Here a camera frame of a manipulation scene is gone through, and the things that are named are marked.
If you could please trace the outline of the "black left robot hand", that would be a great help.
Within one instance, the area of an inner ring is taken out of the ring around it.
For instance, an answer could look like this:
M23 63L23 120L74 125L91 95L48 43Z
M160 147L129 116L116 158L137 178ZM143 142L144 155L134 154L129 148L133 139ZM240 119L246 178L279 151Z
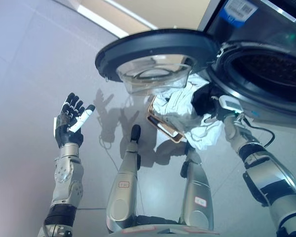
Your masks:
M81 128L94 111L94 105L83 107L83 101L73 92L66 97L53 124L54 138L59 148L68 143L74 143L79 147L82 145L84 137Z

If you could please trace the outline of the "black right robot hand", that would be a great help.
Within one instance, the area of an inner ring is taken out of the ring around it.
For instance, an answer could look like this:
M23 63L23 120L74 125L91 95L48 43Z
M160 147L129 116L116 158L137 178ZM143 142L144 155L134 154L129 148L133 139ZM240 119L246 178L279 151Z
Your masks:
M210 109L208 114L210 117L207 118L208 121L220 120L224 121L228 116L237 116L244 112L240 102L231 96L221 95L211 96L209 98Z

